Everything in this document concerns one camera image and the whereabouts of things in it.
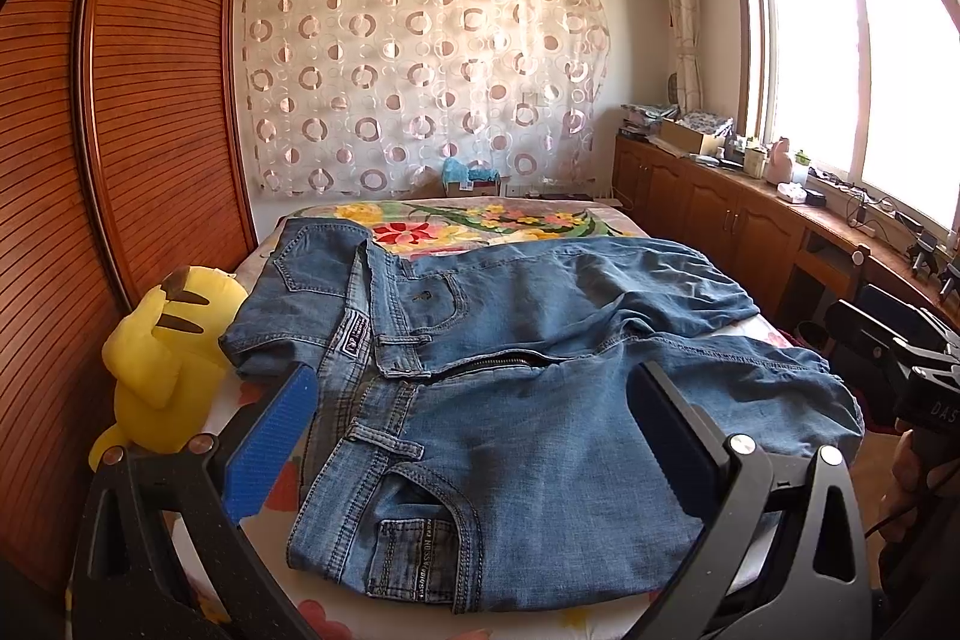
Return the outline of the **right hand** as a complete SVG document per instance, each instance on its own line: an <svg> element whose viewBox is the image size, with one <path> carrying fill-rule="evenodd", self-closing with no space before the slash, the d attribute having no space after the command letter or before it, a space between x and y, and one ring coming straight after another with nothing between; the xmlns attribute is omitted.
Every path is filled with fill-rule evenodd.
<svg viewBox="0 0 960 640"><path fill-rule="evenodd" d="M878 530L889 544L900 542L918 518L918 503L934 491L940 497L958 495L958 461L926 466L914 448L913 429L898 425L900 440L893 452L890 482L878 511L885 525Z"/></svg>

